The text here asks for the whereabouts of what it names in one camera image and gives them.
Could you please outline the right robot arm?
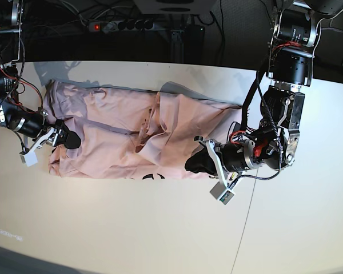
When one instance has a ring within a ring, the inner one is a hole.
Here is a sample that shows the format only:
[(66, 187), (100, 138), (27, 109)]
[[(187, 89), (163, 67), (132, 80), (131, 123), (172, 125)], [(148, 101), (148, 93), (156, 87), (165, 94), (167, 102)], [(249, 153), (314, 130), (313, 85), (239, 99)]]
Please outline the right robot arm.
[(22, 156), (28, 156), (46, 143), (77, 149), (81, 140), (63, 120), (50, 123), (43, 105), (32, 110), (19, 101), (19, 87), (30, 87), (40, 94), (35, 85), (23, 79), (24, 68), (17, 68), (17, 62), (26, 61), (22, 19), (22, 1), (0, 1), (0, 127), (16, 134)]

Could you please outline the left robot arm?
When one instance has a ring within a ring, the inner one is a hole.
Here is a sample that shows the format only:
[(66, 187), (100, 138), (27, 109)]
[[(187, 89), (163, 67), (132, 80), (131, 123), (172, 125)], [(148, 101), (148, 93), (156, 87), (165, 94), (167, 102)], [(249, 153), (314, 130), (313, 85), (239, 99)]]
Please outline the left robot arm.
[(226, 143), (196, 137), (202, 150), (186, 161), (187, 171), (215, 176), (232, 189), (228, 174), (242, 179), (262, 165), (280, 173), (292, 164), (305, 99), (300, 89), (312, 82), (321, 21), (336, 11), (328, 1), (275, 5), (268, 54), (242, 105), (239, 129)]

